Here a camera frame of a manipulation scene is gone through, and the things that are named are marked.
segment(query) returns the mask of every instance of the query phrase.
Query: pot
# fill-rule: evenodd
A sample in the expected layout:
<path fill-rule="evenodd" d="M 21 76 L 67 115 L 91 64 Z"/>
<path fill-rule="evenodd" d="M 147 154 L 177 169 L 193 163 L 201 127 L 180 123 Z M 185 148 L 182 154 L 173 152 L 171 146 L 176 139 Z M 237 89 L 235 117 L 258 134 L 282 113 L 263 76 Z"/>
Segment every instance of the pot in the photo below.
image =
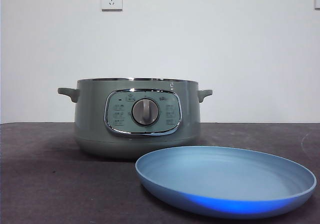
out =
<path fill-rule="evenodd" d="M 190 145 L 200 134 L 199 103 L 212 90 L 188 80 L 108 78 L 58 88 L 75 102 L 75 137 L 91 154 L 135 159 L 157 149 Z"/>

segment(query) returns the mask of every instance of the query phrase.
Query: gray knob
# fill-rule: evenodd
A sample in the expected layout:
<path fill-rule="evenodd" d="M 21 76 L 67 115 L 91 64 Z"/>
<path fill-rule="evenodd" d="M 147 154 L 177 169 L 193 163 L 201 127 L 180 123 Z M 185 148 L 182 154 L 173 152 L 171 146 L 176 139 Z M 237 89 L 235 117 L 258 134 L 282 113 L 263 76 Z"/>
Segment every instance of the gray knob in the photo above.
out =
<path fill-rule="evenodd" d="M 149 99 L 137 101 L 132 109 L 134 120 L 141 125 L 151 125 L 156 121 L 158 114 L 158 106 Z"/>

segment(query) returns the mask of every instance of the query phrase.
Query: gray table surface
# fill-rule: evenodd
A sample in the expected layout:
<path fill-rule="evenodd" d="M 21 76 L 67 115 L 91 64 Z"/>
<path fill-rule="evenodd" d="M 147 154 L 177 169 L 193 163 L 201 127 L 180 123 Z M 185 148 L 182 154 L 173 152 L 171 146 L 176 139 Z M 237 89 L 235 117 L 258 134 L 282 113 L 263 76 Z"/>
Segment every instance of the gray table surface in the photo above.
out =
<path fill-rule="evenodd" d="M 296 161 L 320 176 L 320 124 L 203 123 L 195 145 L 238 147 Z M 73 123 L 1 125 L 2 223 L 320 223 L 320 191 L 300 208 L 261 220 L 188 213 L 156 199 L 133 162 L 79 150 Z"/>

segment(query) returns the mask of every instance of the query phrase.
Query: white wall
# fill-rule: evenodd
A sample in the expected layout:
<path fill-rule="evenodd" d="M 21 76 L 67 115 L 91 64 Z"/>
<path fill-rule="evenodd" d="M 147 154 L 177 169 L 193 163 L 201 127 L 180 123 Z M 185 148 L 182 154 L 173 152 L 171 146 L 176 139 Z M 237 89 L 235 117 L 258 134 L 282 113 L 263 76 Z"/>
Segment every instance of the white wall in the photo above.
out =
<path fill-rule="evenodd" d="M 320 122 L 314 0 L 1 0 L 1 122 L 73 121 L 57 87 L 199 81 L 203 122 Z"/>

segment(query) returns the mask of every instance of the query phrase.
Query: button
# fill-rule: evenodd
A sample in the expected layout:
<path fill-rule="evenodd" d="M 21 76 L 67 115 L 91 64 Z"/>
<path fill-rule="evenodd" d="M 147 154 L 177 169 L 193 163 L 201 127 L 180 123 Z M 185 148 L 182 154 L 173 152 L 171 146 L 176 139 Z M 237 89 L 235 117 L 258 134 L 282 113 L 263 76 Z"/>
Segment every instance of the button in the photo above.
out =
<path fill-rule="evenodd" d="M 124 110 L 124 109 L 125 109 L 125 108 L 124 108 L 124 107 L 125 107 L 124 105 L 114 105 L 113 107 L 114 107 L 114 108 L 113 108 L 114 110 Z"/>
<path fill-rule="evenodd" d="M 173 119 L 168 119 L 165 121 L 167 125 L 175 125 Z"/>
<path fill-rule="evenodd" d="M 125 99 L 125 100 L 127 100 L 127 101 L 129 101 L 129 102 L 136 101 L 136 99 L 135 99 L 135 97 L 134 97 L 133 94 L 128 94 L 128 95 L 126 96 L 126 99 Z"/>
<path fill-rule="evenodd" d="M 166 110 L 174 110 L 175 108 L 174 108 L 174 105 L 165 105 L 165 109 Z"/>
<path fill-rule="evenodd" d="M 176 113 L 175 113 L 174 110 L 172 110 L 172 111 L 166 111 L 165 116 L 166 116 L 166 118 L 173 118 L 173 117 L 176 116 Z"/>
<path fill-rule="evenodd" d="M 115 112 L 113 115 L 113 118 L 124 118 L 123 112 Z"/>
<path fill-rule="evenodd" d="M 125 124 L 124 123 L 125 122 L 124 119 L 114 120 L 113 122 L 114 122 L 115 125 L 124 125 Z"/>

